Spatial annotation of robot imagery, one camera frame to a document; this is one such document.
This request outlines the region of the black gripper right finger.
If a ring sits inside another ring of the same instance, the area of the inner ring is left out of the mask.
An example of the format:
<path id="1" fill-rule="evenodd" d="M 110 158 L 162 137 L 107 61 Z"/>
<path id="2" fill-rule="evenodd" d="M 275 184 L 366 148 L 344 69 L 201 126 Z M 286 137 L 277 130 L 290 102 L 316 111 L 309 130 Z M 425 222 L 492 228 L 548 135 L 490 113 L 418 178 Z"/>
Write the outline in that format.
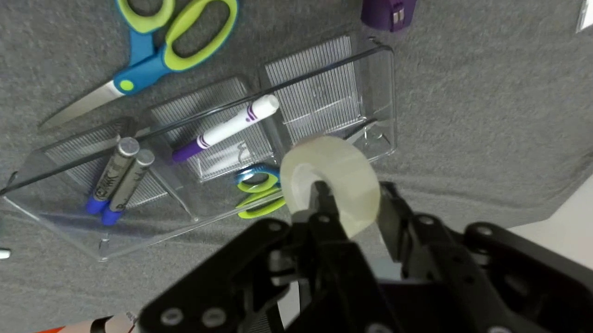
<path id="1" fill-rule="evenodd" d="M 383 185 L 381 235 L 401 265 L 383 291 L 403 333 L 593 333 L 593 272 L 494 222 L 449 228 Z"/>

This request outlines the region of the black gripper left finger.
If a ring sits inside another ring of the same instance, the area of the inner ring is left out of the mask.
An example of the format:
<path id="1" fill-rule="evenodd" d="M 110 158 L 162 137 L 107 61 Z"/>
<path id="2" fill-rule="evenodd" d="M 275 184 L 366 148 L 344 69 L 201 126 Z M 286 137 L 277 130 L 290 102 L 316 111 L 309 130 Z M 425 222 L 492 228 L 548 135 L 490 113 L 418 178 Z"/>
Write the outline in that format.
<path id="1" fill-rule="evenodd" d="M 142 333 L 368 333 L 397 322 L 320 182 L 294 224 L 262 219 L 142 309 Z"/>

